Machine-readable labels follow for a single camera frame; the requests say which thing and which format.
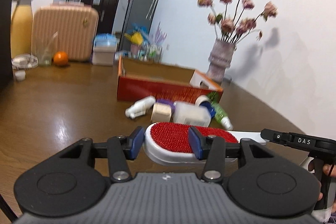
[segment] green tube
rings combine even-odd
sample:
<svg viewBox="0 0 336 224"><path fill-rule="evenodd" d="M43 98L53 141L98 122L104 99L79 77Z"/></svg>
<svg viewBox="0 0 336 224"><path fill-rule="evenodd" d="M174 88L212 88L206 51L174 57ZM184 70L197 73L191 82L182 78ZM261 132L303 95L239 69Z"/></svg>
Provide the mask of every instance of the green tube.
<svg viewBox="0 0 336 224"><path fill-rule="evenodd" d="M226 130L233 130L233 125L222 107L215 102L211 102L211 106L215 109L215 120L220 123Z"/></svg>

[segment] white container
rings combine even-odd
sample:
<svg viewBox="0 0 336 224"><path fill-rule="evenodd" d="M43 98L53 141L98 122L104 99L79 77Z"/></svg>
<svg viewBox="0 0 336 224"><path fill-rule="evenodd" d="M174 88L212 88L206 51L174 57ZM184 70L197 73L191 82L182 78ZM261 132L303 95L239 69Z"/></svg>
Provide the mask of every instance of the white container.
<svg viewBox="0 0 336 224"><path fill-rule="evenodd" d="M191 126L208 127L211 116L204 106L195 106L186 102L175 102L173 122Z"/></svg>
<svg viewBox="0 0 336 224"><path fill-rule="evenodd" d="M100 66L113 66L116 51L117 45L93 47L92 64Z"/></svg>
<svg viewBox="0 0 336 224"><path fill-rule="evenodd" d="M18 70L15 72L15 79L18 82L21 82L26 79L26 72L24 70Z"/></svg>

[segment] flower vase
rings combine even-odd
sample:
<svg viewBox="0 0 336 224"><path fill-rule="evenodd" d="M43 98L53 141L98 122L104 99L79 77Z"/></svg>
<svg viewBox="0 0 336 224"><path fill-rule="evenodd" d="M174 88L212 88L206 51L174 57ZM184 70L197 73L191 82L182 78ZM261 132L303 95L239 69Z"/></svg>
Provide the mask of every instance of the flower vase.
<svg viewBox="0 0 336 224"><path fill-rule="evenodd" d="M209 56L207 76L217 83L222 83L226 68L230 68L236 46L219 39L215 41Z"/></svg>

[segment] hand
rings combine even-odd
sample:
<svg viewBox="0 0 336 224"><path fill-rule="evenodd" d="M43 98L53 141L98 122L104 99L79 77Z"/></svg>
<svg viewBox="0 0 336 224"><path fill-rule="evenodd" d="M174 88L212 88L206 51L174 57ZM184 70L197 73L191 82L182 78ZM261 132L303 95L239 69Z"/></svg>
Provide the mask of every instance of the hand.
<svg viewBox="0 0 336 224"><path fill-rule="evenodd" d="M323 166L323 173L325 173L326 175L329 175L330 168L331 168L331 165L328 165L328 164L324 165L324 166ZM309 163L309 165L308 165L308 171L313 171L313 170L314 170L314 162L311 161L311 162ZM333 178L336 178L336 166L333 168L333 170L332 170L330 176L333 177ZM323 194L320 193L320 196L319 196L319 199L318 199L318 200L321 200L322 197L323 197ZM333 205L333 208L332 208L332 210L331 210L331 213L332 213L332 214L335 213L335 212L336 212L336 200L335 200L334 205Z"/></svg>

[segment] small white cup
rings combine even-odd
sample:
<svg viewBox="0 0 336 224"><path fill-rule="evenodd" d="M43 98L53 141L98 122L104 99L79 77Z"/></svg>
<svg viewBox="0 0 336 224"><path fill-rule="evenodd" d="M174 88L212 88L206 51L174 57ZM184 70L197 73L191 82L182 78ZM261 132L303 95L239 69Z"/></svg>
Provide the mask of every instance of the small white cup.
<svg viewBox="0 0 336 224"><path fill-rule="evenodd" d="M26 72L24 70L18 70L15 72L15 79L18 82L21 82L26 79Z"/></svg>

